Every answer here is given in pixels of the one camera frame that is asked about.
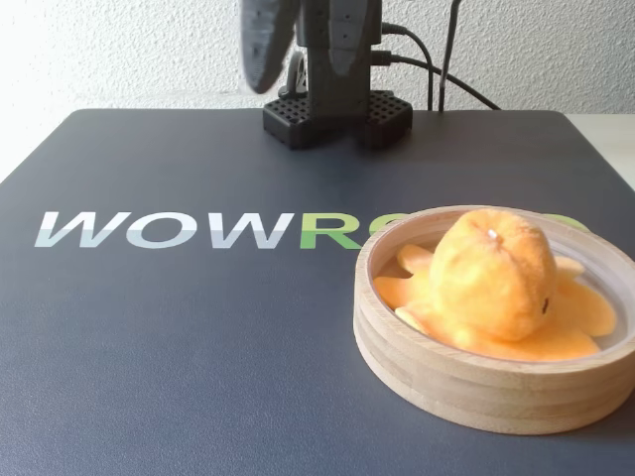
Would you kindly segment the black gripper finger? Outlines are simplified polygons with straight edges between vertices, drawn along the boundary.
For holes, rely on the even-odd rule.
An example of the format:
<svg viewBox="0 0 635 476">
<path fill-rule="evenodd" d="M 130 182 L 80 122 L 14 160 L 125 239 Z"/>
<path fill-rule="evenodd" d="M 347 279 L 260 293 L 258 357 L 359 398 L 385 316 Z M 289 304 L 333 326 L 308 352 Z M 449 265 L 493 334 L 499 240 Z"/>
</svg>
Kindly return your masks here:
<svg viewBox="0 0 635 476">
<path fill-rule="evenodd" d="M 297 20 L 297 0 L 241 2 L 242 62 L 247 84 L 257 94 L 278 79 Z"/>
<path fill-rule="evenodd" d="M 368 14 L 367 0 L 330 0 L 328 54 L 334 73 L 347 76 L 358 56 Z"/>
</svg>

